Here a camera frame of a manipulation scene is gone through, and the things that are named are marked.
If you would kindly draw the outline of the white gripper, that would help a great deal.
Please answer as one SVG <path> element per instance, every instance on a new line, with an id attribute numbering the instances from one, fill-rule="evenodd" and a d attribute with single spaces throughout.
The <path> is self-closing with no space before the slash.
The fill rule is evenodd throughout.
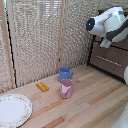
<path id="1" fill-rule="evenodd" d="M 103 39 L 100 43 L 100 47 L 108 48 L 111 45 L 111 41 L 107 39 Z"/>

